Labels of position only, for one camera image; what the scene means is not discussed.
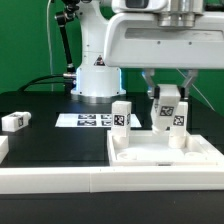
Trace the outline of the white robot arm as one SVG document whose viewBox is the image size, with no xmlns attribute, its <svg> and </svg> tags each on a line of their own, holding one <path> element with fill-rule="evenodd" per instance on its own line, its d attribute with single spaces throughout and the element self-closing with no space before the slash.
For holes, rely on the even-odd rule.
<svg viewBox="0 0 224 224">
<path fill-rule="evenodd" d="M 224 7 L 203 0 L 81 0 L 82 63 L 73 93 L 92 102 L 123 95 L 120 70 L 184 69 L 183 96 L 201 69 L 224 69 Z"/>
</svg>

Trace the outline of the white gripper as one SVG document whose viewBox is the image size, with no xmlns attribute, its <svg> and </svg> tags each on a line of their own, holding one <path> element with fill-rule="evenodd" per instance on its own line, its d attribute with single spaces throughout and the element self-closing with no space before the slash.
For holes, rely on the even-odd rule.
<svg viewBox="0 0 224 224">
<path fill-rule="evenodd" d="M 179 87 L 182 100 L 189 97 L 198 71 L 224 69 L 224 13 L 206 12 L 192 28 L 161 27 L 154 14 L 119 13 L 109 21 L 104 62 L 120 68 L 147 68 L 142 72 L 148 96 L 158 99 L 160 87 L 152 79 L 154 69 L 186 71 Z"/>
</svg>

